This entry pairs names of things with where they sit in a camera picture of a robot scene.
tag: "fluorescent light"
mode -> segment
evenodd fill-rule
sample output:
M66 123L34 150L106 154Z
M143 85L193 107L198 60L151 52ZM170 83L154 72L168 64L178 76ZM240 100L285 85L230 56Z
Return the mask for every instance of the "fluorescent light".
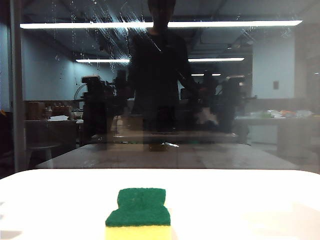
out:
M115 64L127 64L129 59L77 59L78 63L115 63Z
M235 62L243 61L245 58L190 58L190 63L205 63L205 62ZM130 59L77 59L78 63L122 63L130 62Z
M203 77L204 74L192 74L193 77ZM212 74L212 76L214 77L218 77L218 76L221 76L221 73L214 73Z
M227 27L286 27L297 26L303 21L191 21L169 22L169 28L227 28Z
M172 21L169 28L228 28L228 27L288 27L303 21ZM82 22L82 23L23 23L22 29L119 29L152 28L153 22Z
M243 61L244 57L232 57L232 58L192 58L189 59L190 63L206 63L206 62L238 62Z

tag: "glass window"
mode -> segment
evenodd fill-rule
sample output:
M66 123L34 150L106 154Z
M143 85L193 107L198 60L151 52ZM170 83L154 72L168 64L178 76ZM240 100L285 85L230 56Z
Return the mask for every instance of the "glass window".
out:
M23 1L28 168L318 173L319 10L314 0Z

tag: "paper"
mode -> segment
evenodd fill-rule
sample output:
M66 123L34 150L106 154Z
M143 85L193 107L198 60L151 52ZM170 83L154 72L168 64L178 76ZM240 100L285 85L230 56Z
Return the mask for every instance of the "paper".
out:
M57 122L57 121L67 121L68 116L62 115L62 116L52 116L48 121L50 122Z

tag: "white table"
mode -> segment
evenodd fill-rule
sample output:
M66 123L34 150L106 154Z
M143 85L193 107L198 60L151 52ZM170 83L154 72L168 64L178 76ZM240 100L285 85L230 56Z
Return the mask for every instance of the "white table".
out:
M174 240L318 240L320 175L290 170L42 169L0 180L1 239L104 240L124 188L164 188Z
M277 154L282 157L306 158L309 156L313 125L317 117L256 118L238 117L234 120L238 128L238 142L247 143L248 126L277 126Z

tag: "sponge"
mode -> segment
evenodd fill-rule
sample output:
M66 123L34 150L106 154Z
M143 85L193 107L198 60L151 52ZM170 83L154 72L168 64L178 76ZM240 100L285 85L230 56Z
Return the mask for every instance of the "sponge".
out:
M171 240L166 190L127 188L119 192L118 209L105 221L106 240Z

